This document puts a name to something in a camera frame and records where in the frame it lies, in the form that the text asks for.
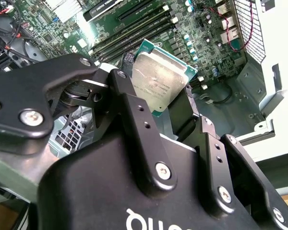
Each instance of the silver screw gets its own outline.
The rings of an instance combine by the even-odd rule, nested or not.
[[[20,120],[27,126],[38,126],[43,123],[43,116],[36,111],[28,110],[20,114]]]
[[[219,188],[217,188],[220,196],[222,197],[222,199],[226,202],[226,203],[230,203],[231,202],[231,196],[229,194],[229,192],[227,191],[226,188],[220,186]]]
[[[208,118],[205,118],[205,122],[208,124],[208,125],[212,125],[212,121],[211,120],[209,120]]]
[[[285,219],[284,219],[282,213],[281,213],[277,208],[273,208],[273,212],[274,212],[275,217],[276,217],[280,222],[282,222],[282,223],[285,222]]]
[[[168,180],[171,177],[170,169],[163,163],[156,164],[156,171],[158,176],[163,180]]]
[[[236,140],[234,137],[232,137],[232,136],[229,137],[229,140],[230,140],[230,142],[233,143],[234,145],[237,143],[237,140]]]
[[[80,62],[84,64],[85,66],[91,66],[91,62],[87,60],[86,58],[80,58]]]
[[[125,74],[124,72],[122,72],[122,71],[117,71],[117,74],[118,74],[120,77],[122,77],[122,78],[126,78],[126,77],[127,77],[126,74]]]

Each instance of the ventilation grille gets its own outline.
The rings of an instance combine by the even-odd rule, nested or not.
[[[235,0],[234,2],[237,11],[238,21],[242,32],[243,41],[246,42],[248,41],[251,32],[250,2],[248,0]],[[253,8],[253,34],[249,44],[246,46],[246,51],[259,64],[261,64],[261,62],[265,58],[263,35],[255,3],[252,5],[252,8]]]
[[[55,137],[55,141],[70,153],[78,148],[83,130],[80,125],[76,121],[71,121],[66,129],[58,132]]]

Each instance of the red wire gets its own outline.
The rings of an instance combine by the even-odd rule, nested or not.
[[[212,7],[208,7],[209,10],[211,10],[212,12],[214,13],[217,13],[220,17],[224,18],[226,20],[226,35],[227,35],[227,40],[228,40],[228,43],[230,45],[230,48],[234,51],[234,52],[239,52],[241,50],[243,50],[247,45],[248,43],[250,42],[251,38],[252,38],[252,34],[253,34],[253,29],[254,29],[254,15],[253,15],[253,3],[250,1],[250,13],[251,13],[251,31],[250,31],[250,36],[249,36],[249,39],[247,40],[247,42],[242,46],[242,48],[240,49],[235,49],[232,45],[231,45],[231,42],[229,41],[229,21],[227,19],[227,17],[223,16],[222,14],[220,14],[219,12],[215,11]]]
[[[6,11],[8,11],[8,9],[4,9],[4,10],[0,11],[0,14],[4,14]]]

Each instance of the green circuit board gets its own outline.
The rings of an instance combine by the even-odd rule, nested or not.
[[[198,4],[214,6],[214,0],[193,1],[193,12],[187,11],[188,7],[185,5],[185,0],[154,0],[137,13],[119,21],[117,19],[119,15],[140,2],[140,0],[124,0],[91,22],[84,19],[83,13],[98,4],[100,0],[83,0],[80,2],[82,3],[82,12],[65,23],[55,20],[57,17],[55,12],[47,6],[44,0],[17,0],[16,5],[22,12],[23,22],[28,22],[30,25],[26,28],[28,35],[41,40],[55,57],[68,53],[80,53],[96,60],[94,50],[92,50],[95,45],[118,31],[128,28],[129,24],[139,17],[145,16],[157,7],[166,4],[169,6],[169,10],[175,13],[171,17],[177,17],[180,27],[168,29],[150,39],[151,42],[160,44],[169,53],[179,55],[181,60],[197,68],[201,75],[205,76],[208,85],[213,84],[217,79],[213,75],[213,67],[218,69],[218,77],[232,77],[239,74],[245,64],[242,52],[231,51],[228,44],[223,44],[221,48],[215,45],[215,42],[220,41],[220,34],[224,32],[220,28],[220,18],[211,13],[212,23],[209,24],[205,20],[205,11],[197,10]],[[189,35],[189,41],[192,42],[191,47],[186,45],[187,41],[184,39],[186,34]],[[206,37],[210,38],[209,43],[205,40]],[[173,39],[177,45],[174,47],[175,49],[173,48]],[[234,40],[232,44],[239,48],[239,39]],[[190,54],[191,48],[194,48],[194,54]],[[177,49],[179,50],[178,55],[174,54]],[[42,51],[46,56],[50,56],[46,50]],[[198,60],[193,61],[194,55],[198,57]],[[109,62],[117,64],[119,58],[111,59]]]

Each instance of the motherboard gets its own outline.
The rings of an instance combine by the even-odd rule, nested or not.
[[[198,70],[207,86],[245,65],[238,25],[228,0],[17,0],[26,36],[47,57],[80,53],[119,66],[123,54],[147,39]],[[228,19],[226,22],[213,7]]]

